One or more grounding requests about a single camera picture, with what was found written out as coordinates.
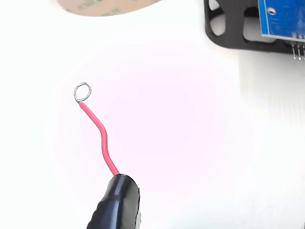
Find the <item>white background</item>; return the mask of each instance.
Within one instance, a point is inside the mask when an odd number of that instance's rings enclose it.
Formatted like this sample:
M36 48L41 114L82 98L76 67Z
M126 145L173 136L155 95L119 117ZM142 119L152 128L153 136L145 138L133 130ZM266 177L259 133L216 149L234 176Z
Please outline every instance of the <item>white background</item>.
M86 228L112 177L73 98L87 82L142 229L300 229L304 61L216 46L201 0L108 18L1 9L0 228Z

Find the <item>wire loop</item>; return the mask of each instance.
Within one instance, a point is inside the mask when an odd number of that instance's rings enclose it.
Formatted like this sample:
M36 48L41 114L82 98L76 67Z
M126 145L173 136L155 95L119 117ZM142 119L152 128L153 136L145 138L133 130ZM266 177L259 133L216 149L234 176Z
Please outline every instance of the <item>wire loop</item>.
M82 98L82 99L78 99L77 96L76 96L76 92L77 92L77 89L79 89L79 87L83 86L83 85L86 85L88 88L89 88L89 92L88 94ZM86 99L88 99L88 97L91 95L91 87L89 86L89 84L87 83L80 83L79 85L76 86L76 88L74 89L74 99L77 103L80 103L80 102L83 102L85 101Z

